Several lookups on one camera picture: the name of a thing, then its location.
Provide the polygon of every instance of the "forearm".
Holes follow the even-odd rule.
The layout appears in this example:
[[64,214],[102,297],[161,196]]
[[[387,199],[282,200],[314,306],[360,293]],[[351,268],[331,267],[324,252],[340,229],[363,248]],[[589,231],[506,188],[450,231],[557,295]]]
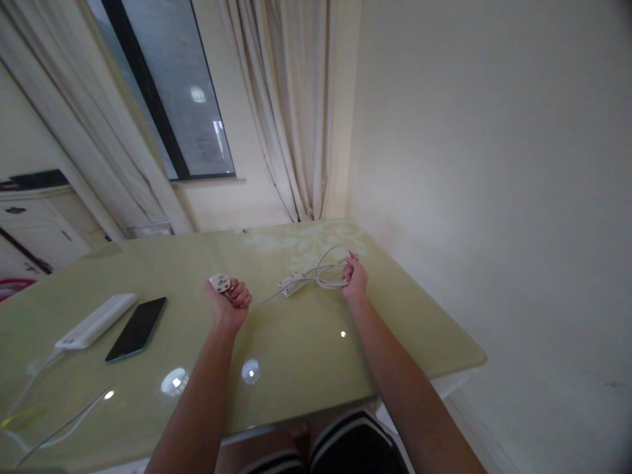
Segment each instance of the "forearm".
[[485,472],[428,378],[364,295],[350,299],[380,396],[416,472]]
[[221,324],[211,331],[146,473],[213,472],[235,336]]

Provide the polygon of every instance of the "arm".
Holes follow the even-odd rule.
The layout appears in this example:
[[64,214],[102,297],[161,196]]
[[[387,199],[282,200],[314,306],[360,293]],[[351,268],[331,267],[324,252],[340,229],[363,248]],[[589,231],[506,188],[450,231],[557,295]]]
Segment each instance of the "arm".
[[342,289],[375,384],[402,437],[415,472],[484,473],[448,410],[366,296],[369,275],[354,254]]
[[224,429],[226,382],[235,337],[248,314],[252,296],[243,282],[230,281],[232,303],[210,282],[204,290],[215,325],[145,472],[213,472]]

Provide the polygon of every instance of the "window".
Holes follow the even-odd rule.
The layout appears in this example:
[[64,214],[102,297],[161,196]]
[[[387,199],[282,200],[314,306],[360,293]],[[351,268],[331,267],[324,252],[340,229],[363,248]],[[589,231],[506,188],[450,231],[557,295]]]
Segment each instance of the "window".
[[190,0],[88,0],[170,180],[235,177]]

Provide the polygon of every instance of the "light green tabletop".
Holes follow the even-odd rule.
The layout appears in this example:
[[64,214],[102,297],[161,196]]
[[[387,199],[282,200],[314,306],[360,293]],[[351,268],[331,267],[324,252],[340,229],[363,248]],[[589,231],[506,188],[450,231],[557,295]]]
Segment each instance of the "light green tabletop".
[[[314,266],[335,244],[358,252],[370,275],[369,298],[429,378],[485,362],[484,351],[352,221],[111,243],[0,303],[4,414],[29,381],[29,366],[45,358],[58,339],[110,296],[134,292],[140,303],[168,298],[143,352],[104,362],[132,308],[89,348],[67,353],[39,376],[22,404],[39,411],[15,429],[29,445],[109,385],[115,393],[70,437],[39,450],[26,465],[82,472],[149,456],[181,392],[165,393],[162,383],[181,368],[186,372],[180,385],[184,388],[213,325],[202,292],[204,279],[219,272],[237,277],[257,300],[273,293],[291,272]],[[344,257],[339,249],[333,254],[332,262]],[[331,278],[339,278],[339,272]],[[249,368],[246,380],[256,380],[246,383],[242,367],[251,359],[258,362],[258,376],[250,377]],[[250,310],[232,356],[225,434],[375,394],[340,291],[308,283],[289,299],[278,296]],[[12,466],[21,455],[11,440],[0,438],[0,468]]]

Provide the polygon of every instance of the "black shorts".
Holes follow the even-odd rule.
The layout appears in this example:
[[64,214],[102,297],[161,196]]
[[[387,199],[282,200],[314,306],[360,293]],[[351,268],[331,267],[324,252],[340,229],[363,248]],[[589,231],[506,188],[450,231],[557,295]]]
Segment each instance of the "black shorts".
[[408,474],[393,438],[364,408],[345,413],[318,436],[309,468],[297,450],[265,456],[241,474],[384,473]]

